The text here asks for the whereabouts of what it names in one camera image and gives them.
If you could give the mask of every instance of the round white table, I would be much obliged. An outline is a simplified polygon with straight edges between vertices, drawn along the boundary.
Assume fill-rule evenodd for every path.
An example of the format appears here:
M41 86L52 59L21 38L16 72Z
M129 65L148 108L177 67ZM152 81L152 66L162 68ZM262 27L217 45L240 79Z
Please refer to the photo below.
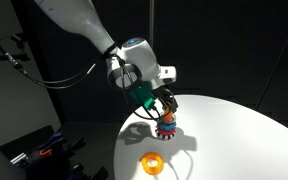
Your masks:
M124 123L114 152L116 180L288 180L286 127L221 99L175 97L179 107L173 139L156 139L156 122L135 114ZM142 109L137 112L145 115ZM140 158L146 152L162 156L160 174L143 170Z

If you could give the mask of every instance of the dark wall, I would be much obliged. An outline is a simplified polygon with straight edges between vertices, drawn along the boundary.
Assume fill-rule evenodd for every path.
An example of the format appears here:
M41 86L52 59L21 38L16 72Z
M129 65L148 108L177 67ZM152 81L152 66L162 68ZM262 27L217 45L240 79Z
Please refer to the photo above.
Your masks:
M148 39L149 0L93 3L119 45L132 37ZM61 30L33 2L28 9L53 79L74 74L98 55L86 38ZM157 0L155 9L158 62L178 71L170 88L254 109L288 38L288 1ZM131 111L121 92L108 86L104 63L87 80L58 94L68 121L119 122ZM259 110L285 121L286 102L288 48Z

